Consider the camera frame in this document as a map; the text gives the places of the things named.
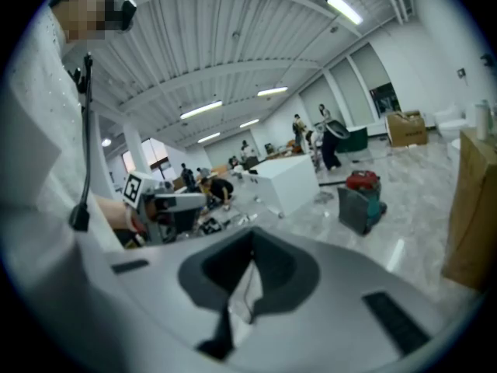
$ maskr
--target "white chair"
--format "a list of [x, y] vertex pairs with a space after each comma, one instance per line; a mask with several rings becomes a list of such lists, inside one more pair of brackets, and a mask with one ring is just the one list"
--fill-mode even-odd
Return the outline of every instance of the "white chair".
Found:
[[459, 138], [463, 128], [474, 126], [474, 106], [463, 110], [458, 104], [452, 103], [448, 109], [433, 114], [435, 125], [443, 140], [447, 143]]

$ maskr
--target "black vent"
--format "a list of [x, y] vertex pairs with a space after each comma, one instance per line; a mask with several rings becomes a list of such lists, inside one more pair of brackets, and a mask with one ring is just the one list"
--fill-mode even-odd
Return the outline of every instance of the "black vent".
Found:
[[366, 295], [363, 301], [403, 355], [429, 341], [429, 336], [387, 293], [379, 291]]

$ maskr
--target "person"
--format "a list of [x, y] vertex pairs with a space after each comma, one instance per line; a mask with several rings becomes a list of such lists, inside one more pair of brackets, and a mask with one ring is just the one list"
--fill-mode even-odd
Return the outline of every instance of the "person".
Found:
[[234, 169], [236, 166], [240, 164], [236, 156], [233, 156], [230, 160], [229, 163], [231, 164], [231, 168]]
[[315, 162], [318, 159], [318, 141], [322, 142], [321, 154], [323, 156], [323, 162], [325, 163], [326, 169], [332, 170], [339, 168], [342, 163], [335, 154], [336, 147], [339, 144], [339, 139], [332, 134], [327, 128], [323, 134], [319, 134], [317, 131], [308, 131], [305, 135], [309, 147], [314, 150]]
[[319, 112], [323, 116], [323, 123], [328, 123], [329, 121], [332, 121], [332, 114], [325, 108], [325, 106], [320, 103], [319, 104]]
[[202, 187], [208, 191], [209, 195], [221, 199], [224, 206], [229, 207], [233, 185], [222, 178], [202, 178]]
[[294, 116], [292, 128], [295, 133], [295, 144], [302, 147], [302, 134], [306, 134], [308, 132], [308, 129], [298, 114], [295, 114]]
[[317, 165], [318, 162], [318, 142], [322, 142], [323, 139], [323, 134], [318, 133], [317, 131], [308, 131], [305, 135], [305, 140], [308, 142], [309, 149], [312, 150], [312, 153], [314, 155], [313, 161], [315, 165]]
[[185, 163], [181, 163], [181, 167], [183, 170], [181, 171], [181, 178], [183, 178], [183, 182], [185, 183], [185, 187], [188, 188], [189, 192], [193, 192], [196, 190], [196, 182], [193, 177], [193, 171], [186, 168]]
[[259, 160], [257, 159], [257, 152], [245, 140], [243, 140], [242, 142], [242, 158], [244, 170], [249, 170], [253, 166], [257, 166], [259, 164]]
[[[5, 72], [2, 108], [23, 110], [60, 149], [36, 199], [36, 209], [68, 220], [85, 182], [82, 107], [76, 86], [62, 64], [66, 45], [98, 38], [105, 29], [106, 7], [113, 0], [50, 0], [38, 10]], [[136, 211], [123, 202], [99, 197], [87, 200], [89, 234], [105, 251], [123, 247], [113, 229], [144, 230]]]
[[255, 152], [255, 149], [251, 147], [246, 140], [243, 140], [242, 142], [242, 157], [246, 161], [248, 158], [256, 158], [257, 153]]
[[[325, 125], [333, 120], [329, 110], [327, 110], [323, 104], [319, 105], [319, 112], [323, 116], [323, 123]], [[322, 142], [321, 154], [323, 156], [326, 169], [331, 170], [340, 167], [342, 163], [335, 154], [336, 147], [338, 146], [340, 140], [330, 130], [325, 128], [325, 132], [322, 136]]]
[[210, 176], [210, 170], [206, 169], [205, 167], [203, 169], [201, 169], [200, 167], [197, 167], [196, 171], [199, 172], [200, 178], [207, 178], [208, 176]]

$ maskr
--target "fluorescent light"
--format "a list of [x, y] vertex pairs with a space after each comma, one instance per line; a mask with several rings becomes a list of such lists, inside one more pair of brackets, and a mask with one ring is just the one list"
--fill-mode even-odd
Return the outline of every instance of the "fluorescent light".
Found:
[[283, 91], [287, 91], [287, 90], [288, 90], [288, 87], [278, 87], [277, 89], [259, 91], [257, 93], [257, 96], [267, 96], [268, 94], [274, 94], [276, 92], [283, 92]]
[[255, 120], [252, 120], [252, 121], [248, 121], [247, 123], [243, 123], [240, 125], [240, 128], [242, 127], [245, 127], [245, 126], [250, 126], [251, 124], [254, 124], [254, 123], [257, 123], [259, 121], [259, 119], [255, 119]]
[[209, 135], [209, 137], [205, 137], [205, 138], [202, 138], [201, 140], [199, 140], [198, 143], [210, 140], [211, 138], [219, 137], [220, 135], [221, 135], [221, 133]]
[[401, 257], [402, 250], [404, 249], [404, 239], [399, 239], [397, 244], [395, 245], [394, 252], [391, 254], [391, 257], [387, 264], [387, 271], [392, 272], [394, 268], [397, 266], [398, 260]]
[[359, 25], [363, 19], [360, 15], [355, 12], [350, 5], [345, 3], [343, 0], [326, 0], [331, 7], [338, 9], [344, 16], [354, 22], [356, 25]]
[[199, 113], [205, 112], [206, 110], [218, 108], [221, 105], [223, 105], [223, 101], [217, 101], [215, 103], [210, 103], [209, 105], [202, 106], [201, 108], [197, 108], [197, 109], [191, 110], [191, 111], [189, 111], [187, 113], [184, 113], [180, 117], [182, 119], [188, 119], [191, 116], [198, 115]]

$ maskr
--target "red bag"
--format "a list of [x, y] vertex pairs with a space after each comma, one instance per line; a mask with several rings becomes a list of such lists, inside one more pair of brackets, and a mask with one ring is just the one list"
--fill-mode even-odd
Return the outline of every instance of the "red bag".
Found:
[[351, 190], [375, 190], [380, 182], [380, 177], [372, 171], [352, 171], [347, 177], [346, 185]]

